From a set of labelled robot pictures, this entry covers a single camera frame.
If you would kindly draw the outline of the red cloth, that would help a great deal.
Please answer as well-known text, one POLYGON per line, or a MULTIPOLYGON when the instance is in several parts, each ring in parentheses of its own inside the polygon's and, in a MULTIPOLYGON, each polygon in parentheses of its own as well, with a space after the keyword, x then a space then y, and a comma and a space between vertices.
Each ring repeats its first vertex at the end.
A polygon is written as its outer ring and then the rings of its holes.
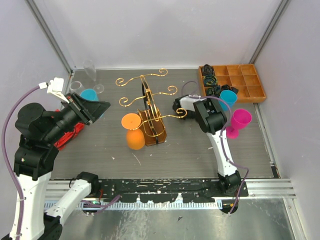
POLYGON ((84 123, 77 123, 72 131, 66 132, 55 144, 54 146, 61 151, 66 147, 66 145, 71 142, 78 134, 85 128, 84 123))

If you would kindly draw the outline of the clear wine glass front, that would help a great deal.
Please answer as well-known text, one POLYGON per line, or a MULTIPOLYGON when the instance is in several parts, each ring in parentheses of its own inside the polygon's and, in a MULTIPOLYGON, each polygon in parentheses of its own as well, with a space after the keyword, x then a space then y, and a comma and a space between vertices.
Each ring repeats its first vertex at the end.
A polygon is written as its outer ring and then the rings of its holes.
POLYGON ((94 82, 97 80, 97 72, 92 60, 85 60, 83 62, 83 69, 94 82))

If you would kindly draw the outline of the wooden compartment tray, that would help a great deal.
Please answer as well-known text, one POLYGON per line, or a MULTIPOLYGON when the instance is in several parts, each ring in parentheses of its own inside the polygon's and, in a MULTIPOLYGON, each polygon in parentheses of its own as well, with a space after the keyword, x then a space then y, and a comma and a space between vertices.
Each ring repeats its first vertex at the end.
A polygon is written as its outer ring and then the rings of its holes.
POLYGON ((223 90, 236 93, 238 103, 261 103, 267 96, 253 64, 208 65, 198 67, 202 95, 219 96, 223 90))

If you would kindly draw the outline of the orange wine glass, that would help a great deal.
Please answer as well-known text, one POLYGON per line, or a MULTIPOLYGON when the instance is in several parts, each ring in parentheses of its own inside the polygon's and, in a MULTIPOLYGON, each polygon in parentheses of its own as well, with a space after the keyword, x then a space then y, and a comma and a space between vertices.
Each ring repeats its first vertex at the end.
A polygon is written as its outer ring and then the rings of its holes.
POLYGON ((145 146, 144 133, 140 129, 141 123, 142 120, 136 113, 128 113, 121 119, 121 125, 127 130, 127 145, 132 150, 140 150, 145 146))

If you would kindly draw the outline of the light blue wine glass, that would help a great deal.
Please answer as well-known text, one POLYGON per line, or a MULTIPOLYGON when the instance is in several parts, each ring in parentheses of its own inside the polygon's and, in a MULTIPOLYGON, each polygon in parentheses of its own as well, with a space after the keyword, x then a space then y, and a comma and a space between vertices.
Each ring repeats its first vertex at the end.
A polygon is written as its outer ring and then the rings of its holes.
MULTIPOLYGON (((80 97, 89 102, 99 102, 98 94, 91 88, 83 91, 80 94, 80 97)), ((90 110, 90 112, 93 112, 93 110, 95 110, 96 112, 100 106, 101 106, 100 103, 89 103, 87 105, 87 109, 90 110)))

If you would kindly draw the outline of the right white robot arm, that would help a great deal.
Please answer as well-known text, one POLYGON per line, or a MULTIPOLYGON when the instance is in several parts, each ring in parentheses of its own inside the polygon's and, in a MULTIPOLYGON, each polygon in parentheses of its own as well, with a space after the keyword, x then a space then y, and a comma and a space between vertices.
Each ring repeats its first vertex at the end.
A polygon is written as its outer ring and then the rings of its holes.
POLYGON ((227 141, 227 116, 216 97, 183 95, 174 100, 172 109, 185 109, 177 115, 184 119, 195 119, 209 138, 217 162, 220 193, 231 197, 241 185, 242 179, 236 167, 227 141))

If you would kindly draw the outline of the pink wine glass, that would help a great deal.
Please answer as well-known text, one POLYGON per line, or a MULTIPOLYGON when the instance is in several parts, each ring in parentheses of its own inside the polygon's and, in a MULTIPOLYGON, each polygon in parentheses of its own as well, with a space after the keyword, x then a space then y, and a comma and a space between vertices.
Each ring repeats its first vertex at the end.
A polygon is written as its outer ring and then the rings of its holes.
POLYGON ((236 139, 239 131, 246 128, 252 121, 252 114, 246 109, 239 108, 233 112, 230 126, 226 128, 226 136, 230 139, 236 139))

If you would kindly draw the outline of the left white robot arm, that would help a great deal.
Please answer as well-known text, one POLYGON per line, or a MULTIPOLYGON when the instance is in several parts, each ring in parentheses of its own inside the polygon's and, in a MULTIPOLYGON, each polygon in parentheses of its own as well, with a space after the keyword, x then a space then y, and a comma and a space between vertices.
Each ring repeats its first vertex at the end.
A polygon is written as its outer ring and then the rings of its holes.
POLYGON ((69 93, 61 111, 47 111, 37 102, 19 110, 15 128, 20 132, 20 141, 12 169, 17 200, 12 229, 5 239, 57 240, 78 204, 85 197, 99 195, 99 177, 81 172, 58 203, 44 210, 47 186, 59 153, 56 142, 79 123, 93 124, 109 107, 109 102, 69 93))

